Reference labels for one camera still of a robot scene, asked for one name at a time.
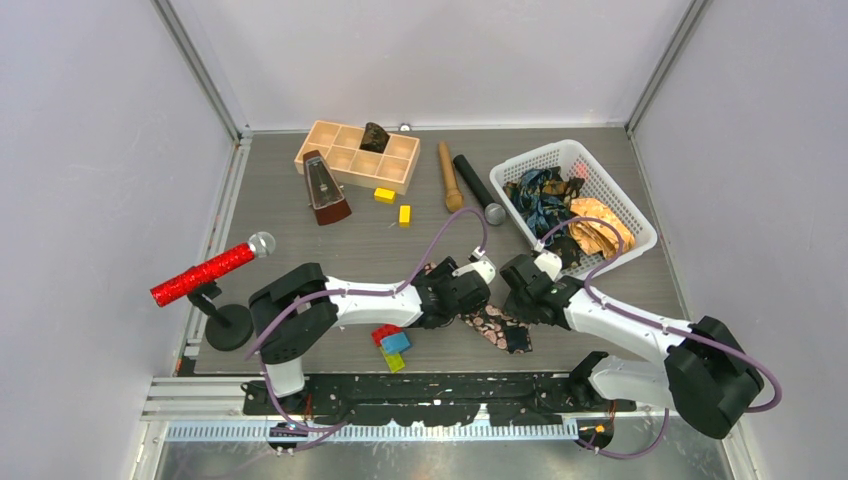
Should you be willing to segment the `black pink floral tie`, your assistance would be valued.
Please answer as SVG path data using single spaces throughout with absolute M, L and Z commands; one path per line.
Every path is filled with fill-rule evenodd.
M 532 350 L 529 326 L 507 315 L 502 308 L 489 301 L 480 310 L 458 315 L 453 319 L 455 320 L 460 320 L 495 347 L 510 354 L 528 353 Z

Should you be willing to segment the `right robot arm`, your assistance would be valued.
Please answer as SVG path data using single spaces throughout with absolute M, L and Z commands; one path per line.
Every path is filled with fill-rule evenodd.
M 593 352 L 573 371 L 571 397 L 584 410 L 632 400 L 675 411 L 690 427 L 725 438 L 764 388 L 754 361 L 721 321 L 669 319 L 619 305 L 585 281 L 556 276 L 550 254 L 521 254 L 500 270 L 505 308 L 519 320 L 604 339 L 636 355 Z

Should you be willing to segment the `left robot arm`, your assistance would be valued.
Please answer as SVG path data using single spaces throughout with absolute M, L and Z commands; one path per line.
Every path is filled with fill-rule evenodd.
M 441 328 L 483 308 L 495 265 L 485 256 L 462 267 L 447 257 L 431 270 L 396 284 L 357 283 L 326 276 L 304 263 L 248 300 L 266 378 L 268 400 L 280 412 L 298 412 L 307 398 L 302 356 L 331 328 L 360 324 Z

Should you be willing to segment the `blue toy brick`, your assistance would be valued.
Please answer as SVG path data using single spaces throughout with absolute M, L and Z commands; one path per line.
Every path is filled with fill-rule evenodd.
M 402 354 L 412 347 L 408 336 L 401 332 L 387 335 L 380 340 L 380 347 L 387 355 Z

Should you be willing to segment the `red toy brick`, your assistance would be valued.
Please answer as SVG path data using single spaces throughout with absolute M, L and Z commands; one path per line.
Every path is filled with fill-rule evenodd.
M 400 327 L 397 327 L 395 325 L 384 324 L 384 325 L 376 328 L 375 330 L 373 330 L 371 332 L 370 336 L 371 336 L 374 344 L 377 347 L 381 347 L 382 346 L 382 340 L 384 338 L 392 336 L 392 335 L 400 334 L 402 332 L 403 332 L 403 329 L 400 328 Z

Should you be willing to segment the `yellow green translucent brick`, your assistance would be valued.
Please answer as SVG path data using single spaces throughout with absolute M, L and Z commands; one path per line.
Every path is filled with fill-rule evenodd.
M 380 353 L 390 373 L 397 373 L 405 368 L 405 362 L 400 353 L 388 353 L 383 348 L 380 348 Z

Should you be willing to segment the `blue patterned tie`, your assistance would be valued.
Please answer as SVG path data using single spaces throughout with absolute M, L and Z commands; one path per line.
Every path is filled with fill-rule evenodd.
M 531 169 L 517 181 L 507 182 L 503 191 L 530 231 L 541 239 L 552 228 L 574 217 L 571 202 L 581 195 L 585 179 L 565 180 L 561 168 Z

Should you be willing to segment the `orange gold tie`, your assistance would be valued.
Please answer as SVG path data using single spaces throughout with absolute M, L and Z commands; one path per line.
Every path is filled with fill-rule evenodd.
M 618 249 L 622 253 L 635 245 L 635 237 L 616 214 L 595 198 L 576 198 L 570 202 L 570 212 L 575 217 L 594 218 L 568 226 L 568 232 L 586 255 L 601 254 L 611 258 Z

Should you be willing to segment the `black microphone silver head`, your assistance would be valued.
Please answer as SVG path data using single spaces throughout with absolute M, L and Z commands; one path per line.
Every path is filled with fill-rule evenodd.
M 468 185 L 476 200 L 483 207 L 484 217 L 490 225 L 502 225 L 506 220 L 506 211 L 494 200 L 482 179 L 464 155 L 457 155 L 452 160 L 457 172 Z

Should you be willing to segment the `yellow block upright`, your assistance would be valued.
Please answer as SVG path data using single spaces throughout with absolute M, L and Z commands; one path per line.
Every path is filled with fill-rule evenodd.
M 410 205 L 401 205 L 398 211 L 398 225 L 401 228 L 409 228 L 411 225 L 411 212 L 412 208 Z

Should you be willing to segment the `yellow block near tray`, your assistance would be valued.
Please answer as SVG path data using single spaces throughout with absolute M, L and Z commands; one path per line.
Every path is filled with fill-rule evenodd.
M 386 188 L 376 188 L 373 192 L 373 198 L 379 203 L 394 204 L 397 198 L 397 193 Z

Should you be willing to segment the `white plastic basket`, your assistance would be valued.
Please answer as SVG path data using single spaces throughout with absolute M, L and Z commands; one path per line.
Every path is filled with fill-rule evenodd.
M 562 140 L 548 143 L 528 152 L 509 158 L 489 172 L 497 198 L 504 203 L 509 217 L 517 225 L 526 240 L 535 245 L 546 232 L 532 229 L 532 223 L 522 216 L 521 210 L 509 199 L 506 186 L 518 183 L 525 174 L 533 170 L 554 169 L 568 180 L 579 177 L 585 180 L 580 193 L 595 198 L 616 214 L 635 237 L 634 247 L 625 252 L 600 272 L 606 273 L 641 256 L 657 243 L 657 232 L 647 217 L 619 187 L 611 175 L 601 166 L 595 157 L 579 142 Z

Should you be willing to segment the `wooden compartment tray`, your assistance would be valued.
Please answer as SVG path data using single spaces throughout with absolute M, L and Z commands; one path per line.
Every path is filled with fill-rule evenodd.
M 304 174 L 303 156 L 317 151 L 340 184 L 405 195 L 420 155 L 420 140 L 389 133 L 384 151 L 375 153 L 359 148 L 364 134 L 364 127 L 316 121 L 294 157 L 297 172 Z

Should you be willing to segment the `brown wooden metronome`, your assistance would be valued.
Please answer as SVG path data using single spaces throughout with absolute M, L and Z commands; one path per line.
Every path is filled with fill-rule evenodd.
M 349 217 L 352 210 L 343 189 L 320 151 L 308 151 L 302 155 L 302 160 L 309 205 L 316 223 L 326 226 Z

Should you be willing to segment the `dark rolled tie in tray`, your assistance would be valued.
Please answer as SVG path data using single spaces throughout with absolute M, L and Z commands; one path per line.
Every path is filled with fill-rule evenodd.
M 391 135 L 379 124 L 367 122 L 360 141 L 359 149 L 383 154 L 388 147 Z

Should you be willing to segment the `red glitter microphone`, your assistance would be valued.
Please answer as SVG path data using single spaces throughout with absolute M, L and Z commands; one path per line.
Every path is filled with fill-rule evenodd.
M 199 287 L 216 281 L 224 275 L 252 262 L 271 255 L 276 249 L 276 239 L 269 232 L 257 232 L 224 252 L 188 268 L 185 272 L 150 289 L 155 303 L 165 307 L 187 296 Z

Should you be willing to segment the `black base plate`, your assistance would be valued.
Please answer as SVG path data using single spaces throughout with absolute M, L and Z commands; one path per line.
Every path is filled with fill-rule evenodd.
M 605 400 L 565 373 L 314 374 L 279 400 L 291 416 L 320 426 L 468 425 L 486 412 L 494 426 L 553 425 L 562 414 L 633 412 L 631 400 Z

